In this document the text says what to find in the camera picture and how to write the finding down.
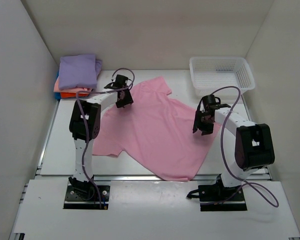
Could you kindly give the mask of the pink t-shirt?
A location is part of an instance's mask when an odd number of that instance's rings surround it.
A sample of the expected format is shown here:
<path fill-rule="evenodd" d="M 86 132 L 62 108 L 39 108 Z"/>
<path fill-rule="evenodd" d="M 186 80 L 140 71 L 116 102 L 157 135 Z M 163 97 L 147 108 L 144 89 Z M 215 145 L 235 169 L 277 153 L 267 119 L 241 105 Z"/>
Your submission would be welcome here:
<path fill-rule="evenodd" d="M 135 85 L 132 105 L 113 106 L 101 117 L 92 154 L 117 157 L 126 152 L 163 180 L 192 180 L 221 126 L 215 124 L 208 135 L 193 132 L 195 109 L 170 98 L 171 93 L 162 76 Z"/>

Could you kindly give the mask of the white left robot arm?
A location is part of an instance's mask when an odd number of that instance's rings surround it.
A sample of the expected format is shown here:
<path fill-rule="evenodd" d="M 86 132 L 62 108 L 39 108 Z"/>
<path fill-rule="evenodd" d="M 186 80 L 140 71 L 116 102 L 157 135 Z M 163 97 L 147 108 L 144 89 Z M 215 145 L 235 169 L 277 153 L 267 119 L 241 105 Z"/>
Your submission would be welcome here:
<path fill-rule="evenodd" d="M 134 101 L 130 90 L 134 79 L 113 74 L 111 82 L 93 97 L 76 99 L 69 123 L 69 131 L 75 145 L 75 170 L 69 178 L 73 191 L 84 200 L 100 195 L 94 183 L 92 170 L 92 148 L 101 129 L 101 113 L 111 105 L 124 108 Z"/>

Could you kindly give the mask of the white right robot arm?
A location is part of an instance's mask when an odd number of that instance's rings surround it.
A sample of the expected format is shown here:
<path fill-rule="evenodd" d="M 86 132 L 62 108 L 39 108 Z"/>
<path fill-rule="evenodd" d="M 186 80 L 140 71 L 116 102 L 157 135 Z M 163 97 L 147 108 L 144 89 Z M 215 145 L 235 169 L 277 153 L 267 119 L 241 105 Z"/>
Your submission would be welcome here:
<path fill-rule="evenodd" d="M 221 124 L 222 131 L 228 130 L 235 137 L 235 146 L 234 162 L 225 164 L 226 171 L 216 178 L 215 184 L 198 188 L 201 196 L 214 201 L 226 200 L 251 174 L 275 161 L 270 127 L 243 118 L 232 106 L 210 94 L 202 97 L 197 106 L 192 132 L 211 135 L 215 124 Z"/>

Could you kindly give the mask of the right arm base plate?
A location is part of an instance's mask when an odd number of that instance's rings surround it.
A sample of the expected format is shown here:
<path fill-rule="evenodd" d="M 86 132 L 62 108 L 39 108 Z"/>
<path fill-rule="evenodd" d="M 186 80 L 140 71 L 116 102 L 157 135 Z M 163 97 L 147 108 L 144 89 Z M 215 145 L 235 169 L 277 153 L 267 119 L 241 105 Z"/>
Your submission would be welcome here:
<path fill-rule="evenodd" d="M 247 204 L 241 186 L 223 187 L 217 183 L 199 185 L 191 190 L 187 199 L 198 199 L 201 212 L 244 212 Z"/>

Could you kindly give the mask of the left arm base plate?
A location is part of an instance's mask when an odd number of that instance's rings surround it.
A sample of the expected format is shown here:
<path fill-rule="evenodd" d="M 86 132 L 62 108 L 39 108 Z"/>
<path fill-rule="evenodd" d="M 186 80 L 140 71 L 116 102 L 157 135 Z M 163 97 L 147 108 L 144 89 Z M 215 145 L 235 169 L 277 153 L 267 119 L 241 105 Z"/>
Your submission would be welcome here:
<path fill-rule="evenodd" d="M 63 209 L 66 210 L 108 210 L 110 200 L 110 185 L 98 185 L 100 198 L 94 186 L 84 192 L 74 188 L 70 183 L 63 201 Z"/>

